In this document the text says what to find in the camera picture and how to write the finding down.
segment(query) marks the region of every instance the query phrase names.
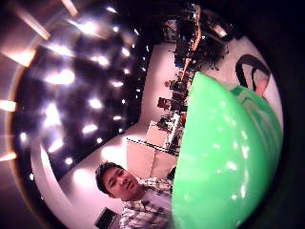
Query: wall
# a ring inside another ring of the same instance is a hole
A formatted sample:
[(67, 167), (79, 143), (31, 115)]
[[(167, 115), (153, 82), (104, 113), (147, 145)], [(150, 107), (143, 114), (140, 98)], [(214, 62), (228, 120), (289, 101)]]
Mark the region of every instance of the wall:
[(95, 222), (104, 207), (108, 207), (118, 214), (122, 211), (119, 199), (109, 198), (97, 189), (94, 177), (95, 169), (104, 159), (126, 168), (126, 137), (143, 140), (146, 131), (145, 125), (135, 124), (125, 134), (118, 135), (83, 159), (59, 181), (63, 192), (75, 209), (92, 223)]
[(165, 112), (157, 107), (159, 97), (171, 98), (172, 92), (164, 86), (164, 81), (175, 79), (178, 68), (174, 65), (175, 44), (163, 43), (153, 47), (150, 66), (142, 98), (140, 122), (149, 125), (157, 121)]

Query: ceiling light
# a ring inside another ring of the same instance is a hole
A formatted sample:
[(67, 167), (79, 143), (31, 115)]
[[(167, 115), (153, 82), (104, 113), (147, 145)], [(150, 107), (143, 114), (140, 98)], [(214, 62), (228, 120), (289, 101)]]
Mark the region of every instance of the ceiling light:
[(134, 32), (135, 32), (137, 35), (140, 35), (140, 33), (137, 31), (137, 29), (134, 29)]
[(122, 119), (122, 117), (120, 115), (116, 115), (113, 117), (113, 120), (121, 120), (121, 119)]
[(16, 103), (8, 100), (0, 100), (0, 109), (7, 112), (14, 112), (16, 110)]
[(98, 100), (97, 98), (90, 99), (89, 103), (94, 109), (100, 109), (103, 106), (100, 100)]
[(124, 85), (124, 83), (120, 81), (114, 81), (112, 84), (115, 88), (122, 87)]
[(99, 143), (102, 143), (103, 139), (101, 137), (97, 138), (96, 139), (96, 142), (99, 144)]
[(67, 158), (65, 159), (65, 163), (68, 164), (68, 165), (71, 165), (71, 164), (73, 163), (72, 158), (71, 158), (71, 157), (67, 157)]
[(106, 7), (106, 10), (108, 10), (108, 11), (110, 11), (110, 12), (117, 13), (117, 11), (115, 10), (115, 8), (112, 8), (112, 7)]
[(97, 130), (97, 126), (94, 124), (87, 125), (83, 128), (83, 133), (87, 134)]
[(112, 29), (113, 29), (113, 31), (118, 32), (118, 27), (117, 26), (114, 26)]
[(64, 145), (64, 142), (61, 138), (56, 139), (49, 148), (49, 153), (53, 153), (56, 150), (60, 149)]
[(4, 156), (0, 156), (0, 161), (13, 160), (17, 158), (17, 154), (15, 152), (5, 154)]
[(87, 22), (85, 24), (78, 25), (77, 28), (85, 34), (95, 34), (96, 33), (96, 26), (93, 24), (93, 22)]
[(58, 54), (66, 55), (66, 56), (73, 56), (72, 51), (69, 50), (66, 46), (59, 46), (59, 45), (50, 43), (46, 47)]
[(63, 70), (60, 72), (60, 74), (53, 73), (45, 78), (48, 83), (65, 85), (71, 84), (74, 79), (75, 75), (74, 72), (72, 72), (71, 70)]
[(97, 27), (93, 22), (87, 22), (85, 24), (77, 24), (76, 22), (74, 22), (72, 20), (68, 20), (68, 21), (85, 34), (95, 34), (96, 33)]
[(98, 56), (93, 56), (92, 58), (91, 58), (91, 61), (97, 61), (98, 60)]
[(27, 140), (27, 134), (26, 133), (21, 133), (20, 134), (20, 139), (22, 140), (22, 141), (26, 141)]
[(34, 174), (29, 175), (30, 180), (34, 180)]
[(130, 56), (130, 55), (131, 55), (131, 53), (130, 53), (127, 49), (125, 49), (125, 48), (122, 48), (122, 53), (123, 53), (125, 56)]
[(55, 104), (51, 103), (46, 109), (46, 126), (60, 125), (59, 113)]
[(97, 57), (97, 61), (101, 66), (109, 65), (108, 59), (104, 55), (100, 55)]
[(130, 71), (128, 69), (124, 69), (124, 73), (128, 74), (128, 73), (130, 73)]

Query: man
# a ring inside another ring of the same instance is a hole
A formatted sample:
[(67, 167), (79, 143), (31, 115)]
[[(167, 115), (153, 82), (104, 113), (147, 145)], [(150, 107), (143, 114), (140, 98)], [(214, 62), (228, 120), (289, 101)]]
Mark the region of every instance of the man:
[(95, 171), (97, 187), (110, 198), (121, 198), (121, 229), (166, 228), (171, 216), (172, 182), (148, 178), (139, 181), (121, 166), (105, 162)]

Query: white wall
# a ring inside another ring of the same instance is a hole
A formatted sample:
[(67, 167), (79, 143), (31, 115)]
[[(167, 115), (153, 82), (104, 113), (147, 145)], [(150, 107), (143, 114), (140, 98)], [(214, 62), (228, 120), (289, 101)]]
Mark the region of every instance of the white wall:
[(165, 112), (157, 107), (158, 98), (171, 98), (172, 92), (164, 86), (164, 81), (175, 79), (178, 68), (174, 65), (175, 44), (163, 43), (153, 47), (150, 66), (142, 98), (140, 122), (149, 125), (157, 121)]

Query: desk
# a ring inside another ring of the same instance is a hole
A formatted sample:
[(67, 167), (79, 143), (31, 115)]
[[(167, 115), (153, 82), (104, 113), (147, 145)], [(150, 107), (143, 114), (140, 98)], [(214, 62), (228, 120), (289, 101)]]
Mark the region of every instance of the desk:
[(163, 144), (163, 148), (167, 149), (167, 147), (172, 143), (173, 138), (177, 135), (177, 132), (179, 130), (179, 121), (180, 121), (180, 115), (174, 113), (172, 118), (172, 122), (173, 122), (172, 131), (169, 135), (167, 135)]

